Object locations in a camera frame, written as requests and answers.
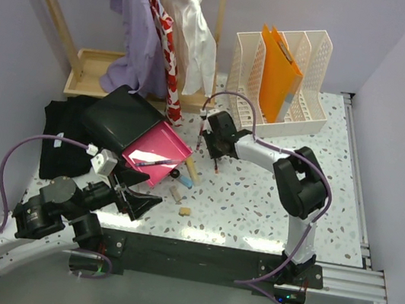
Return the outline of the orange red pen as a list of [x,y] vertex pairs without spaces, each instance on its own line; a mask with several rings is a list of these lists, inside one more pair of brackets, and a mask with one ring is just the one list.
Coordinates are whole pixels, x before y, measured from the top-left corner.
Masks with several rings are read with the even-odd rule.
[[214,168],[215,168],[215,174],[219,174],[219,168],[218,168],[218,160],[216,158],[214,158]]

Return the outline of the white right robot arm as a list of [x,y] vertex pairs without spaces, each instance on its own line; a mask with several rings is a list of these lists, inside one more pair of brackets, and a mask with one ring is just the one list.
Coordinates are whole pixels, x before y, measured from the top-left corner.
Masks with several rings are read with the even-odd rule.
[[318,220],[329,210],[332,191],[314,152],[303,147],[281,149],[256,136],[254,130],[239,130],[228,112],[200,111],[199,141],[206,143],[209,156],[240,159],[273,173],[279,200],[288,213],[288,239],[282,263],[268,274],[237,283],[251,285],[281,273],[283,280],[297,284],[316,261],[314,237]]

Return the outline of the dark red pen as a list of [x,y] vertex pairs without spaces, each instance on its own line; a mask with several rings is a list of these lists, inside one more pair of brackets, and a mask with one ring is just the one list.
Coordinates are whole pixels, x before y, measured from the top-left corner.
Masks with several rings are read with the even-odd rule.
[[199,151],[200,145],[202,144],[203,130],[204,130],[205,124],[206,124],[206,118],[204,118],[204,119],[202,118],[200,121],[200,125],[199,125],[199,135],[198,135],[197,144],[196,144],[196,151]]

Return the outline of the pink top drawer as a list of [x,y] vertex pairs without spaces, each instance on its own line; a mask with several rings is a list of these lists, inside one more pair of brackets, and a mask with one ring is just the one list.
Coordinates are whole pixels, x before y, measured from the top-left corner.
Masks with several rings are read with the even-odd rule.
[[166,122],[160,122],[133,144],[128,145],[123,150],[122,156],[134,170],[149,174],[150,179],[146,181],[146,184],[154,187],[169,176],[170,171],[174,170],[180,163],[177,165],[137,167],[134,166],[136,162],[162,159],[182,159],[184,162],[192,154],[192,149],[177,135],[172,127]]

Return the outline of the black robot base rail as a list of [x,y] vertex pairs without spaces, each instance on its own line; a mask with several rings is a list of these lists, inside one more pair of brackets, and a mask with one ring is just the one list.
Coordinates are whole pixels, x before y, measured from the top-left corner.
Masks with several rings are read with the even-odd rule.
[[[284,261],[284,255],[235,249],[200,242],[104,229],[99,251],[112,263],[113,274],[139,273],[237,287],[237,280],[265,276]],[[323,269],[310,260],[307,265],[288,264],[274,276],[257,282],[279,303],[304,304],[308,289],[324,288]]]

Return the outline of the blue pen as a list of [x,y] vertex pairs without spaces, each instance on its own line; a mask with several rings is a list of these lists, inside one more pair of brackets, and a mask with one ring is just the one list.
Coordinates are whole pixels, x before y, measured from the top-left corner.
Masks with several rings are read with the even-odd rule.
[[182,159],[181,160],[177,160],[177,159],[165,159],[165,160],[157,160],[157,161],[146,161],[146,162],[136,162],[135,164],[134,164],[134,166],[137,166],[137,167],[146,167],[146,166],[159,166],[159,165],[177,165],[177,164],[179,164],[179,163],[181,163],[182,162]]

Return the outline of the orange clip folder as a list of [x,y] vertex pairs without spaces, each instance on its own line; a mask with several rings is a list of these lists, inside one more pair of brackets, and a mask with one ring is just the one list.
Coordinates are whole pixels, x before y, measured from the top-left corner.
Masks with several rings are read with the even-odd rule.
[[264,24],[261,34],[266,52],[258,95],[260,109],[267,123],[282,123],[304,74],[282,33]]

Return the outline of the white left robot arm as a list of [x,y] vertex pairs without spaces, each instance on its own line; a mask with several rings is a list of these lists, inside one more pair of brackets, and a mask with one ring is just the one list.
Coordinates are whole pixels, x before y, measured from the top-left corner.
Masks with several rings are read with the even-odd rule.
[[146,174],[92,162],[99,182],[79,187],[69,177],[57,177],[8,212],[0,224],[0,277],[57,251],[77,250],[98,256],[104,246],[98,210],[114,204],[120,213],[136,221],[161,203],[159,196],[131,190],[147,179]]

